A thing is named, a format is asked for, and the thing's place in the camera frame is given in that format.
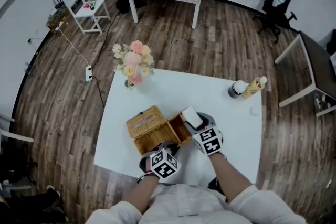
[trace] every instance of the bottle cap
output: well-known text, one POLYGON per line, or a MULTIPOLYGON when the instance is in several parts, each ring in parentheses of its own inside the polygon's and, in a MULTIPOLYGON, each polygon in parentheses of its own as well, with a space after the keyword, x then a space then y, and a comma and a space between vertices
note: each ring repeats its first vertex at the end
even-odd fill
POLYGON ((265 76, 260 78, 261 84, 266 84, 266 82, 267 82, 267 78, 265 76))
POLYGON ((243 93, 246 90, 246 84, 242 80, 238 80, 234 87, 235 91, 238 93, 243 93))

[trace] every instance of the black shoe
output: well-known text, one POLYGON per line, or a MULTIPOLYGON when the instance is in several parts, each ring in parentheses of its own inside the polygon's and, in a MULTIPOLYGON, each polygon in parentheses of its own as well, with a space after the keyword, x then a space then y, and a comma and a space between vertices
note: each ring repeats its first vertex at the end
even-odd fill
POLYGON ((118 2, 116 4, 116 7, 120 11, 120 13, 122 13, 122 14, 125 14, 125 13, 127 13, 130 10, 130 6, 129 5, 128 6, 119 5, 118 2))
POLYGON ((145 2, 144 0, 135 0, 134 4, 136 8, 147 6, 147 2, 145 2))

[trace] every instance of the office chair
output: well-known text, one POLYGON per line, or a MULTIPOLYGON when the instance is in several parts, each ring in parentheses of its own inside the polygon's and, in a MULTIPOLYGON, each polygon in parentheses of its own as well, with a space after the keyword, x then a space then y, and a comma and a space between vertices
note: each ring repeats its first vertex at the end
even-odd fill
POLYGON ((290 28, 289 21, 292 19, 297 20, 295 14, 291 12, 291 16, 287 19, 285 13, 291 0, 285 0, 283 3, 273 6, 274 0, 265 0, 262 9, 266 12, 265 17, 254 16, 253 20, 258 19, 263 24, 262 28, 258 31, 260 34, 263 30, 270 28, 276 38, 274 43, 278 43, 281 30, 277 27, 290 28))

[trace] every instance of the pink rose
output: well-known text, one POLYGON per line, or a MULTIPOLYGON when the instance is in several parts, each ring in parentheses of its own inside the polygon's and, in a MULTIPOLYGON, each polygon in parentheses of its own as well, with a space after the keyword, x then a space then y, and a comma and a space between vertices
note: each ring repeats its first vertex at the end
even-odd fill
POLYGON ((142 59, 140 54, 129 51, 124 56, 124 66, 138 66, 141 64, 142 59))
POLYGON ((129 79, 129 82, 134 85, 140 84, 142 82, 142 77, 140 74, 133 74, 128 79, 129 79))
POLYGON ((142 50, 142 43, 140 41, 133 41, 130 45, 130 49, 131 51, 134 51, 138 54, 141 53, 141 50, 142 50))

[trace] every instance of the flower bouquet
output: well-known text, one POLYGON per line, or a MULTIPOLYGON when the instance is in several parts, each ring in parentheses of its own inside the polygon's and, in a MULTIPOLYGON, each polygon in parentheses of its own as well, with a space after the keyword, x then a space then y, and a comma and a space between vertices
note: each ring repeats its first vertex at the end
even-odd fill
POLYGON ((154 74, 154 59, 151 56, 151 50, 147 45, 140 41, 133 41, 130 46, 127 44, 114 44, 113 50, 116 66, 114 71, 121 71, 128 77, 125 86, 133 88, 134 85, 140 84, 143 79, 154 74))

